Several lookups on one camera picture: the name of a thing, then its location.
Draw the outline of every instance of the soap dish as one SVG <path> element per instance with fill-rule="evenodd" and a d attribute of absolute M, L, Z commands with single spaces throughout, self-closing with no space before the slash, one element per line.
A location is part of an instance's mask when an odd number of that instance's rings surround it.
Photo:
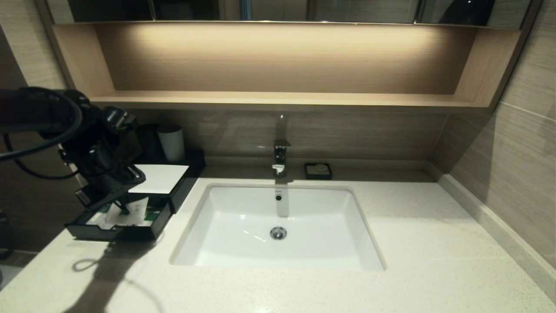
<path fill-rule="evenodd" d="M 332 170 L 328 163 L 305 163 L 305 174 L 307 179 L 332 179 Z"/>

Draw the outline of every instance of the white undermount sink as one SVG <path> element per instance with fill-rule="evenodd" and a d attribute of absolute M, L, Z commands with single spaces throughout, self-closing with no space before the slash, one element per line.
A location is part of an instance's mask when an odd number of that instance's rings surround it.
<path fill-rule="evenodd" d="M 209 187 L 171 261 L 384 270 L 357 201 L 342 189 Z"/>

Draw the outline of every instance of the black tray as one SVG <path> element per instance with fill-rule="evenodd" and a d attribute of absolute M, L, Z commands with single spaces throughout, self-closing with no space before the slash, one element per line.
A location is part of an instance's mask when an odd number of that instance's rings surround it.
<path fill-rule="evenodd" d="M 166 160 L 152 160 L 138 158 L 135 164 L 174 164 L 189 165 L 189 168 L 174 186 L 169 194 L 134 193 L 134 197 L 148 196 L 148 208 L 161 208 L 160 214 L 150 226 L 114 226 L 112 229 L 102 229 L 97 225 L 87 225 L 95 212 L 84 212 L 73 222 L 65 224 L 68 231 L 76 239 L 97 241 L 148 241 L 156 240 L 162 230 L 181 207 L 189 191 L 195 185 L 197 178 L 205 168 L 205 156 L 202 151 L 188 151 L 186 160 L 170 163 Z"/>

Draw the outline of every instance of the countertop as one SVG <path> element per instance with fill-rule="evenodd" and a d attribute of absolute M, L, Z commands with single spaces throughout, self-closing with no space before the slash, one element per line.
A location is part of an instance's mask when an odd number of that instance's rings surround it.
<path fill-rule="evenodd" d="M 417 171 L 353 171 L 349 181 L 339 174 L 290 183 L 350 188 L 384 272 L 170 264 L 208 185 L 274 184 L 257 175 L 226 178 L 244 173 L 239 169 L 224 172 L 205 171 L 154 244 L 76 241 L 63 231 L 0 292 L 0 312 L 556 311 L 491 236 Z"/>

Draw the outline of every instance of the cable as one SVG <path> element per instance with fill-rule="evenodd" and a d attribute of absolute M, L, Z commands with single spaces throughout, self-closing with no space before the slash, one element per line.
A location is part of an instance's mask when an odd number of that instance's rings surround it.
<path fill-rule="evenodd" d="M 41 88 L 41 87 L 28 87 L 28 88 L 24 88 L 24 90 L 44 92 L 45 94 L 50 94 L 52 96 L 58 97 L 59 99 L 65 101 L 71 107 L 71 110 L 73 111 L 73 123 L 69 127 L 68 130 L 66 130 L 64 133 L 62 133 L 58 137 L 47 140 L 43 143 L 40 143 L 36 146 L 32 146 L 30 148 L 21 149 L 21 150 L 18 150 L 18 151 L 10 151 L 10 152 L 7 152 L 7 153 L 0 153 L 0 162 L 1 161 L 12 160 L 12 159 L 19 159 L 19 158 L 24 157 L 26 155 L 33 154 L 33 153 L 45 150 L 47 148 L 50 148 L 52 146 L 55 146 L 57 144 L 60 144 L 64 141 L 70 139 L 71 137 L 73 137 L 75 135 L 75 133 L 77 132 L 77 130 L 79 129 L 79 127 L 81 126 L 81 122 L 83 121 L 83 115 L 81 114 L 81 109 L 70 98 L 68 98 L 68 97 L 66 97 L 62 94 L 59 94 L 55 91 L 52 91 L 50 89 Z"/>
<path fill-rule="evenodd" d="M 8 134 L 4 134 L 4 143 L 6 144 L 6 148 L 8 149 L 8 151 L 13 151 L 13 147 L 12 147 L 12 142 L 9 139 L 9 135 Z M 28 168 L 27 166 L 25 166 L 25 164 L 23 164 L 19 159 L 15 159 L 14 162 L 17 164 L 17 166 L 19 166 L 19 168 L 22 169 L 22 171 L 24 171 L 25 173 L 31 175 L 31 176 L 35 176 L 37 178 L 42 178 L 42 179 L 50 179 L 50 180 L 64 180 L 64 179 L 68 179 L 68 178 L 72 178 L 75 175 L 79 174 L 79 171 L 73 172 L 71 174 L 67 174 L 64 176 L 48 176 L 48 175 L 43 175 L 43 174 L 39 174 L 37 172 L 35 172 L 34 170 Z"/>

